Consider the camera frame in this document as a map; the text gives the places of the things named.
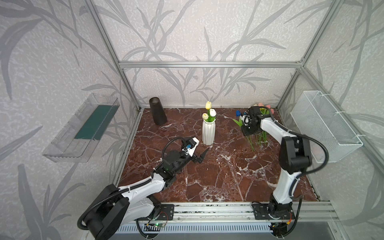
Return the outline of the white artificial tulip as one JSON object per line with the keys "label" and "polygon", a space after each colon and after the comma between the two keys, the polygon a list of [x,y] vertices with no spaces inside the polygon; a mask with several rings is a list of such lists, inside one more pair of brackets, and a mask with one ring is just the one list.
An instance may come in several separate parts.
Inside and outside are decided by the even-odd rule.
{"label": "white artificial tulip", "polygon": [[217,115],[216,110],[215,109],[210,109],[209,110],[209,115],[210,115],[209,122],[213,122],[216,119],[216,115]]}

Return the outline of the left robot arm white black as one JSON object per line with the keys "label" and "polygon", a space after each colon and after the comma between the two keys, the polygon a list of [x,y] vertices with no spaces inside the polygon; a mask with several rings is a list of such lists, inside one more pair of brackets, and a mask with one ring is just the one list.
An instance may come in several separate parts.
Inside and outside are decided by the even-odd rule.
{"label": "left robot arm white black", "polygon": [[202,163],[206,154],[197,156],[194,148],[172,150],[146,179],[119,188],[108,185],[81,214],[77,227],[89,231],[96,240],[108,240],[121,225],[157,216],[161,203],[153,195],[172,185],[190,161]]}

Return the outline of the yellow artificial tulip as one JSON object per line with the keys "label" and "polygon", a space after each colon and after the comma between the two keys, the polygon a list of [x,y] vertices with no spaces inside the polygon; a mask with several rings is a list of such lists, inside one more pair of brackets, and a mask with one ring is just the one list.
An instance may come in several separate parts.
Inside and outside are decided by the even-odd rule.
{"label": "yellow artificial tulip", "polygon": [[206,106],[205,106],[206,110],[207,110],[207,114],[210,116],[210,110],[212,108],[212,103],[211,102],[207,102],[206,103]]}

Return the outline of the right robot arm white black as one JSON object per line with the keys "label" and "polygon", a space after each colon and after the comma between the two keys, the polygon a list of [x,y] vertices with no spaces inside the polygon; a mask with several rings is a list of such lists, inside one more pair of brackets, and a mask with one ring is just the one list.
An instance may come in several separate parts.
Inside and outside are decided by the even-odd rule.
{"label": "right robot arm white black", "polygon": [[246,112],[236,111],[236,118],[240,121],[245,137],[264,131],[281,145],[279,165],[282,170],[278,185],[272,193],[268,210],[271,215],[288,211],[292,206],[300,174],[304,173],[312,164],[309,140],[282,126],[268,107],[254,106],[248,108]]}

